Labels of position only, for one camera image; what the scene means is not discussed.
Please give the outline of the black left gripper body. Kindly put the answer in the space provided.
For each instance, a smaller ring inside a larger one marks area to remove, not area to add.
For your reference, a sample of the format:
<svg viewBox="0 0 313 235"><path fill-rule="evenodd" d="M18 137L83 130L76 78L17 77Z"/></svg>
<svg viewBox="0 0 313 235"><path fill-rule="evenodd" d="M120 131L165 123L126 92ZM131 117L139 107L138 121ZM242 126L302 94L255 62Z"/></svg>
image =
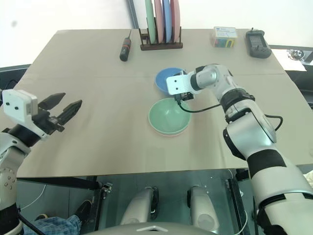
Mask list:
<svg viewBox="0 0 313 235"><path fill-rule="evenodd" d="M49 111L41 108L38 109L36 115L32 116L32 121L48 135L52 135L55 131L63 132L65 129L55 116L51 117Z"/></svg>

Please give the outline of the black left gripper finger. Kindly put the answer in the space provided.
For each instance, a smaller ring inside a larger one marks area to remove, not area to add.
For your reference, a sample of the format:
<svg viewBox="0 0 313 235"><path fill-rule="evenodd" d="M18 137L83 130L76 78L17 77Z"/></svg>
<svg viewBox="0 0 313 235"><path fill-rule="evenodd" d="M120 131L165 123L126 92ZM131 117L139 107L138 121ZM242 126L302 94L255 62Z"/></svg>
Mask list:
<svg viewBox="0 0 313 235"><path fill-rule="evenodd" d="M82 105L82 100L75 101L66 106L62 113L58 115L58 123L63 126L70 121L79 111Z"/></svg>
<svg viewBox="0 0 313 235"><path fill-rule="evenodd" d="M43 110L51 110L56 105L60 103L60 101L63 99L63 97L66 95L66 93L56 93L48 96L44 100L42 100L38 107Z"/></svg>

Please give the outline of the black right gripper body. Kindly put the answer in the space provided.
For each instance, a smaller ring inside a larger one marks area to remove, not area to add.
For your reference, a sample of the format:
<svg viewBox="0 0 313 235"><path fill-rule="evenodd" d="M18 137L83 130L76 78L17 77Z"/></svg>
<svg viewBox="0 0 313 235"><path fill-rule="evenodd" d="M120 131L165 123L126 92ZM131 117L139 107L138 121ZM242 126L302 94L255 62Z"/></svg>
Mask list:
<svg viewBox="0 0 313 235"><path fill-rule="evenodd" d="M187 101L187 100L194 99L194 95L191 92L176 94L175 97L176 96L181 96L182 97L182 101Z"/></svg>

